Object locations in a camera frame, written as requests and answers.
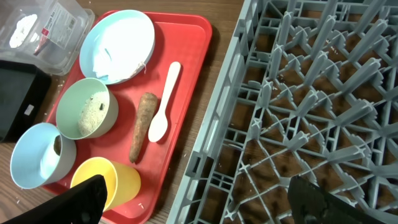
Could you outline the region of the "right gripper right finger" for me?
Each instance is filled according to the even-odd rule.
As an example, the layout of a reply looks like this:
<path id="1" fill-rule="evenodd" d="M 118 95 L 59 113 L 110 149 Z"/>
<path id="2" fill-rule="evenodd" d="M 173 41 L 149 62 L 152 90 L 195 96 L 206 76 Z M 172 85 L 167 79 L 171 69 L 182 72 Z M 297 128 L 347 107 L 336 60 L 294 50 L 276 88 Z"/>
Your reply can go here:
<path id="1" fill-rule="evenodd" d="M 299 176 L 291 178 L 287 195 L 295 224 L 382 224 Z"/>

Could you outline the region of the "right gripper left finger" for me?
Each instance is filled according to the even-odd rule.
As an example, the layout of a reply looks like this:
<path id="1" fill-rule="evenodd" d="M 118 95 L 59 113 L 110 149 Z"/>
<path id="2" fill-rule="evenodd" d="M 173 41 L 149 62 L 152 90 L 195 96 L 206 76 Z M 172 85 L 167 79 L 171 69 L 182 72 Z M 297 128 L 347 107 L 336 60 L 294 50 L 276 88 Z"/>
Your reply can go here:
<path id="1" fill-rule="evenodd" d="M 107 196 L 104 176 L 97 174 L 4 224 L 98 224 Z"/>

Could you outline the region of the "yellow cup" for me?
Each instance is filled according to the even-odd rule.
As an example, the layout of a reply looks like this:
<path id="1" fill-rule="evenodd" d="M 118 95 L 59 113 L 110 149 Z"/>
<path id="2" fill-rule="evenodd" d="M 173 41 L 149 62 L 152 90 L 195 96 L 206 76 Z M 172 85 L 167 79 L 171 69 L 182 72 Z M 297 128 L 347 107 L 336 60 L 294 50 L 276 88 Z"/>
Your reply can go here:
<path id="1" fill-rule="evenodd" d="M 102 175 L 106 182 L 108 194 L 104 212 L 132 200 L 140 191 L 141 177 L 135 168 L 104 157 L 92 157 L 83 162 L 75 171 L 70 187 L 97 174 Z"/>

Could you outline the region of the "light blue bowl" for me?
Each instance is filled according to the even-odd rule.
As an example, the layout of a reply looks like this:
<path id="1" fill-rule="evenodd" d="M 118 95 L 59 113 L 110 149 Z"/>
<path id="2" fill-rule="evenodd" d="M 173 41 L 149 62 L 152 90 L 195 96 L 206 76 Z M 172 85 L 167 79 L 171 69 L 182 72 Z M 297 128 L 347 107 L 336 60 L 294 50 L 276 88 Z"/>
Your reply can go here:
<path id="1" fill-rule="evenodd" d="M 62 138 L 62 151 L 58 156 L 53 149 L 56 136 Z M 34 189 L 64 178 L 76 159 L 74 140 L 63 136 L 50 123 L 39 123 L 29 128 L 18 140 L 12 152 L 10 173 L 12 180 L 22 189 Z"/>

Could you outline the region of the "brown food scrap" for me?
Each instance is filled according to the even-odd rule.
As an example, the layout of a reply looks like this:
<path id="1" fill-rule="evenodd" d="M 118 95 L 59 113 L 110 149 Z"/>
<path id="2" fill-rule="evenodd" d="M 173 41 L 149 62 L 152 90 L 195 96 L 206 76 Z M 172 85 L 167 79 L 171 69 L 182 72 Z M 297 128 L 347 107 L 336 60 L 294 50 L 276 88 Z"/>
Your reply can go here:
<path id="1" fill-rule="evenodd" d="M 62 138 L 60 135 L 56 136 L 53 142 L 53 149 L 56 155 L 60 155 L 62 151 Z"/>

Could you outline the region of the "pile of white rice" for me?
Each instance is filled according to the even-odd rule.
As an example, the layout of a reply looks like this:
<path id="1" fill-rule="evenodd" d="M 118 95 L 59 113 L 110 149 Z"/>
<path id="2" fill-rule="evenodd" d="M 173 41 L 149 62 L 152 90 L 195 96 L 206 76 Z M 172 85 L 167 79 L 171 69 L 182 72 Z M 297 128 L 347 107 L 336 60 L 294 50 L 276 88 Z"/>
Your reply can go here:
<path id="1" fill-rule="evenodd" d="M 102 123 L 108 109 L 109 95 L 107 91 L 99 91 L 86 101 L 78 120 L 78 129 L 83 136 L 95 131 Z"/>

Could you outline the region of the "green bowl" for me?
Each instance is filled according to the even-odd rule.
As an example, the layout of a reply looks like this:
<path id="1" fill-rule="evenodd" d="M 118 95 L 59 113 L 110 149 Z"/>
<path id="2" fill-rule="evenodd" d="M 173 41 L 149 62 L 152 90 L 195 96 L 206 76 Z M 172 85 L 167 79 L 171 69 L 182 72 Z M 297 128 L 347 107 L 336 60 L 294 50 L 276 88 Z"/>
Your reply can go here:
<path id="1" fill-rule="evenodd" d="M 97 138 L 115 124 L 118 101 L 108 87 L 95 78 L 77 81 L 63 94 L 56 111 L 56 124 L 67 138 Z"/>

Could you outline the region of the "brown carrot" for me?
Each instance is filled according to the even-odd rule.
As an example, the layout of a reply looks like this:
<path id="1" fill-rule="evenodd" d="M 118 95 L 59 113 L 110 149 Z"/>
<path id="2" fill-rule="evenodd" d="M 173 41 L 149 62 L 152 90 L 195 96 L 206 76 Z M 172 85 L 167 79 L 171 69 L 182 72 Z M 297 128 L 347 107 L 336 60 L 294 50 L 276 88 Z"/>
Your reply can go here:
<path id="1" fill-rule="evenodd" d="M 135 163 L 139 157 L 147 130 L 157 108 L 158 99 L 153 93 L 144 93 L 141 96 L 136 113 L 136 122 L 132 135 L 132 144 L 129 151 L 129 161 Z"/>

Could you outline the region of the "light blue plate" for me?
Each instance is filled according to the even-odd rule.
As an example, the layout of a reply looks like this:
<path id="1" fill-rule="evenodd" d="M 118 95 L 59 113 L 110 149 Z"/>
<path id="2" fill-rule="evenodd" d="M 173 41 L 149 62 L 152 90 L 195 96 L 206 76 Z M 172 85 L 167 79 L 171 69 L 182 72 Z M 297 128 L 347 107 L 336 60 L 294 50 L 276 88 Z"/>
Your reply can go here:
<path id="1" fill-rule="evenodd" d="M 84 77 L 105 85 L 125 82 L 146 70 L 155 48 L 153 22 L 141 11 L 122 10 L 100 20 L 81 46 Z"/>

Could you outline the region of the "white tissue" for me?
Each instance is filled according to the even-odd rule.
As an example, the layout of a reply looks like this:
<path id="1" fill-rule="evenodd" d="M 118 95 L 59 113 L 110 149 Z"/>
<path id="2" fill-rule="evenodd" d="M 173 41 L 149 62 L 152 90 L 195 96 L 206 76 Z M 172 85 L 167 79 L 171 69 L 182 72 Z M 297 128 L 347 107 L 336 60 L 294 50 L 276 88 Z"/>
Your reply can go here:
<path id="1" fill-rule="evenodd" d="M 37 15 L 31 14 L 29 16 L 23 17 L 17 22 L 16 29 L 9 41 L 9 45 L 11 48 L 14 49 L 22 45 L 23 41 L 25 41 L 36 20 Z"/>

